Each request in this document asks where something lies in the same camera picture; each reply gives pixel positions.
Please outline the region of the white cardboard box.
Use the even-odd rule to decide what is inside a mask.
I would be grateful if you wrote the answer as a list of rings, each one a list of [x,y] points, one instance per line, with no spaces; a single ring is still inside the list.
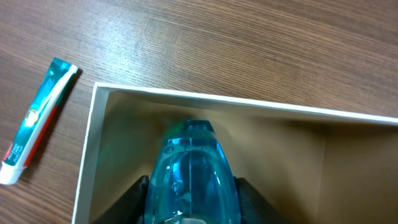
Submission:
[[[208,120],[233,174],[293,223],[397,222],[396,118],[98,82],[73,223],[93,222],[150,174],[184,119]]]

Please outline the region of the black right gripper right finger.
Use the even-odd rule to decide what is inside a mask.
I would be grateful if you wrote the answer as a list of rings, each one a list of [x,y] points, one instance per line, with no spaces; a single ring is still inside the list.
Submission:
[[[245,178],[234,178],[243,224],[290,224]]]

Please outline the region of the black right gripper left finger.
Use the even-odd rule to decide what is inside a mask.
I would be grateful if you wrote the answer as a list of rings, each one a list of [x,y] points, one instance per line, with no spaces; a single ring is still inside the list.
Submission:
[[[143,224],[149,176],[143,175],[94,224]]]

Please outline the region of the blue liquid bottle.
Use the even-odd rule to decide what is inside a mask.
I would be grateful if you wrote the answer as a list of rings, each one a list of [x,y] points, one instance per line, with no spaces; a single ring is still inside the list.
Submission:
[[[167,133],[144,223],[241,223],[234,176],[209,121],[185,120]]]

